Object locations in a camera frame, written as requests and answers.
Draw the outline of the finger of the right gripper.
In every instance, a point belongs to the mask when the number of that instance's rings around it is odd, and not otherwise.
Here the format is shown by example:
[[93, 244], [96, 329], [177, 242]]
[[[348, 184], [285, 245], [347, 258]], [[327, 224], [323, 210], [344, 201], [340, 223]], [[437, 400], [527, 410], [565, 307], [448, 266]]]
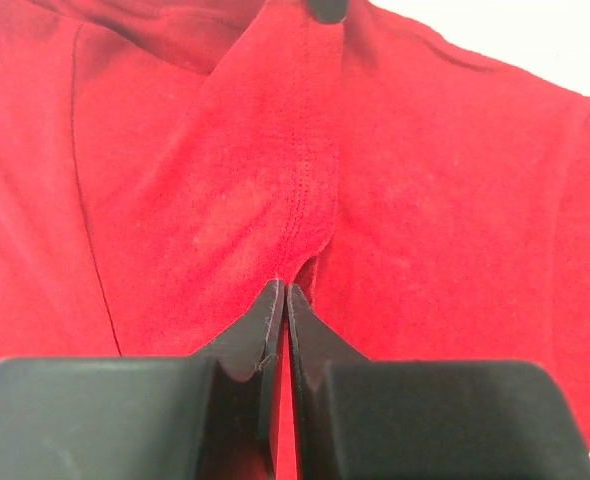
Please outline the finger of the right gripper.
[[345, 20], [349, 0], [306, 0], [313, 18], [321, 24], [338, 24]]

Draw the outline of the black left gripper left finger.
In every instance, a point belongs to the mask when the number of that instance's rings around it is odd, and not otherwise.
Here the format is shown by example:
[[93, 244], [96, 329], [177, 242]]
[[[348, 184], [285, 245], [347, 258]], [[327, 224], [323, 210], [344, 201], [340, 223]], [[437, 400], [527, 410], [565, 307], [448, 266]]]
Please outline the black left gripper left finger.
[[0, 361], [0, 479], [271, 479], [285, 286], [185, 357]]

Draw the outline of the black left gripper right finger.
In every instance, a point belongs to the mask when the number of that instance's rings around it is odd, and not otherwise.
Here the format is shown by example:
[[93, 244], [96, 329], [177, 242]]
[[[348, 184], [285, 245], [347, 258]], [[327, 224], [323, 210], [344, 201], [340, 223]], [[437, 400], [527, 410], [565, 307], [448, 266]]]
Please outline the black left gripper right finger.
[[590, 479], [569, 405], [523, 361], [376, 362], [287, 291], [302, 479]]

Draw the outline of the dark red t shirt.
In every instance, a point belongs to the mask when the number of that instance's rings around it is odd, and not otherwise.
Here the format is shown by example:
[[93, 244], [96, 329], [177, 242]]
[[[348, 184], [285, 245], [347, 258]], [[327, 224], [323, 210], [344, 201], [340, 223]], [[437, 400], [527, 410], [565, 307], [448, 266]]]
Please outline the dark red t shirt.
[[0, 361], [194, 354], [283, 282], [376, 362], [523, 361], [590, 452], [590, 98], [367, 1], [0, 1]]

